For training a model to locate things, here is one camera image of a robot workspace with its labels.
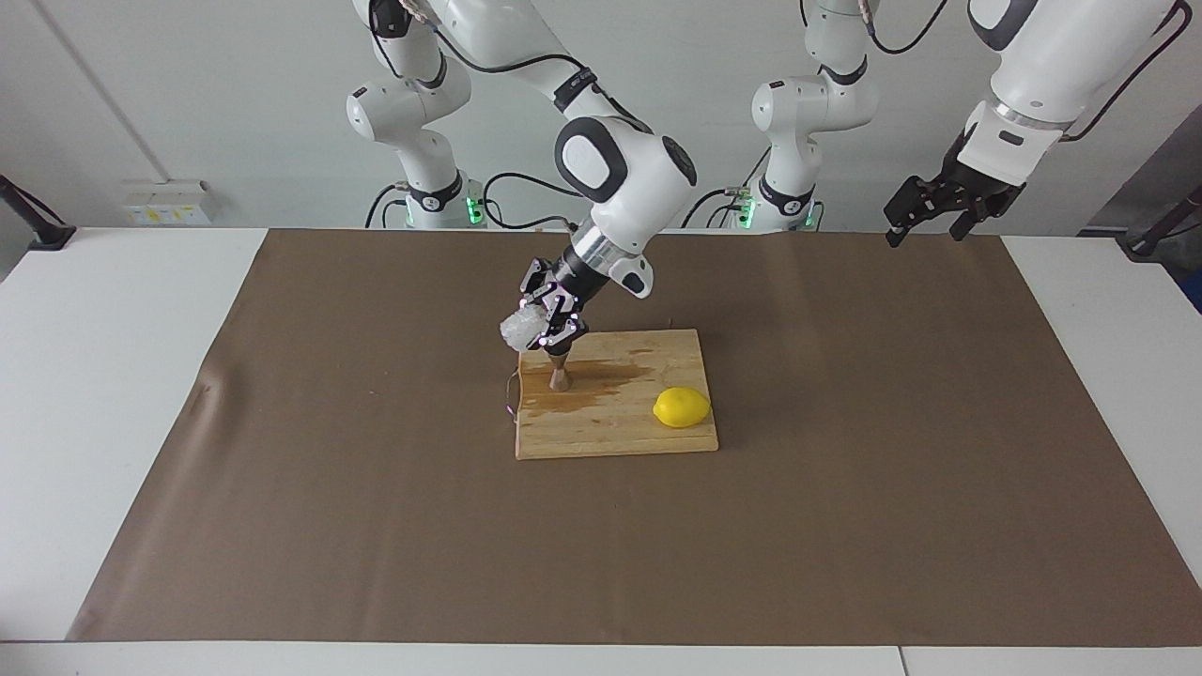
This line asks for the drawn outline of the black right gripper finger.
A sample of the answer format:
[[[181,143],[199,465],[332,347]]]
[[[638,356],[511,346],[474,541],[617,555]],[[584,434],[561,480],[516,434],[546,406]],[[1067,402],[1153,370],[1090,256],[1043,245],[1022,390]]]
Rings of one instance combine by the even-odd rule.
[[[588,325],[582,318],[582,307],[567,307],[561,300],[546,307],[547,328],[540,334],[540,346],[549,356],[567,356],[575,346],[575,340],[588,333]]]
[[[522,279],[522,306],[546,306],[546,298],[555,290],[555,262],[549,257],[534,257]]]

